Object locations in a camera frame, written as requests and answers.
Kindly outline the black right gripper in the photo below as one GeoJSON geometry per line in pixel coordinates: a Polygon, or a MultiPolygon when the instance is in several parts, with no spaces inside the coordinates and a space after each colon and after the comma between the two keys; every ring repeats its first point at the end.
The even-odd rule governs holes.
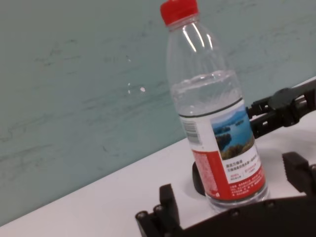
{"type": "Polygon", "coordinates": [[[284,126],[297,124],[304,115],[316,110],[316,83],[308,82],[277,91],[272,97],[253,102],[246,111],[255,139],[284,126]]]}

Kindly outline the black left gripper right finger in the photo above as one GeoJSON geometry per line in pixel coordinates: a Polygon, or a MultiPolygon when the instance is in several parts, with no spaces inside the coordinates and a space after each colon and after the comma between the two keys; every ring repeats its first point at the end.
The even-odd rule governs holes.
{"type": "Polygon", "coordinates": [[[296,152],[282,154],[288,182],[300,193],[316,196],[316,166],[296,152]]]}

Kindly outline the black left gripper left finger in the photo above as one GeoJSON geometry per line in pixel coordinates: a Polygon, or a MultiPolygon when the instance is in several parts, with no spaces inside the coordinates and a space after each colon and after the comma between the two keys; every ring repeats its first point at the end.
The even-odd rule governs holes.
{"type": "Polygon", "coordinates": [[[160,203],[151,213],[140,211],[135,219],[143,237],[181,237],[178,206],[171,184],[159,188],[160,203]]]}

